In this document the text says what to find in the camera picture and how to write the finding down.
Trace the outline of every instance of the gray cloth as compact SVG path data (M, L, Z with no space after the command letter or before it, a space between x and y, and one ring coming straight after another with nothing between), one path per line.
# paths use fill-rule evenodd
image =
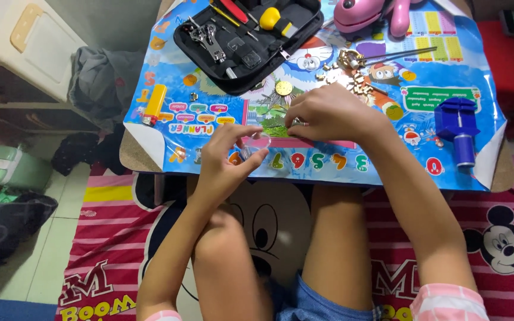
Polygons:
M79 48L74 56L69 100L96 126L112 132L130 107L144 55Z

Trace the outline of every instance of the green container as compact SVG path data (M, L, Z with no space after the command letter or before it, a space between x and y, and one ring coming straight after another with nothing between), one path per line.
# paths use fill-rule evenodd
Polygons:
M15 147L0 146L0 185L43 191L53 169L49 162Z

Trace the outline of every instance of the pink toy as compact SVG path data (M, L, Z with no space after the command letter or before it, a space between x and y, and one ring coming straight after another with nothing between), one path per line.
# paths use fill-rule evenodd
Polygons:
M393 10L390 32L402 37L410 27L410 3L423 0L339 0L334 8L334 24L343 33L352 33L376 21Z

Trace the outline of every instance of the black bag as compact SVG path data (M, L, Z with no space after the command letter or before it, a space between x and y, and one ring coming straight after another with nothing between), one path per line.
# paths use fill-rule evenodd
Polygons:
M35 234L57 208L51 197L24 193L12 203L0 203L0 266L19 242Z
M214 2L214 5L234 18L220 4ZM253 27L256 24L251 19L247 25L241 24L236 28L211 7L203 9L193 17L196 23L202 27L207 23L216 25L215 39L225 52L226 60L224 62L215 62L211 54L199 42L192 40L184 28L191 24L189 21L185 21L175 29L174 41L219 88L230 95L240 95L277 69L288 58L285 54L294 54L310 36L320 29L325 21L320 12L318 0L262 0L261 5L250 10L250 13L259 20L262 13L272 6L279 10L282 19L270 32L263 29L255 31ZM278 30L279 26L286 25L287 20L298 28L298 31L290 38L282 36ZM222 26L225 26L230 32L224 31ZM247 31L250 31L259 41L248 36ZM228 43L236 37L241 38L245 44L232 51L228 48ZM259 55L261 62L253 68L248 68L242 59L251 51ZM226 74L227 68L231 68L237 78L230 79Z

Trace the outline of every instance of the clear plastic lens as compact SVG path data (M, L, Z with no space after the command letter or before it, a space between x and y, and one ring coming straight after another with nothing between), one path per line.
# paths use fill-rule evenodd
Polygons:
M255 133L249 137L243 145L239 156L246 161L254 152L260 149L266 149L271 144L271 137L265 133Z

